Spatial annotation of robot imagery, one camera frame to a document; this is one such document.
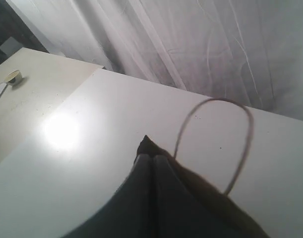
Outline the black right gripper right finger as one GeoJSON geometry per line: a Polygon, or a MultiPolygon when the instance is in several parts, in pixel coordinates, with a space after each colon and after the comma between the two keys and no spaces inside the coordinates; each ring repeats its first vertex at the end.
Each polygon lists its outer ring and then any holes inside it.
{"type": "Polygon", "coordinates": [[[161,238],[261,238],[261,227],[231,199],[164,156],[153,158],[161,238]]]}

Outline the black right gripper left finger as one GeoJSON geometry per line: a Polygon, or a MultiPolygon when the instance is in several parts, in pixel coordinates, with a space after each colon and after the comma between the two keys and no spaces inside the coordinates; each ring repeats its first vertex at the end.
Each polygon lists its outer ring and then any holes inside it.
{"type": "Polygon", "coordinates": [[[141,154],[111,199],[65,237],[156,238],[156,215],[153,160],[141,154]]]}

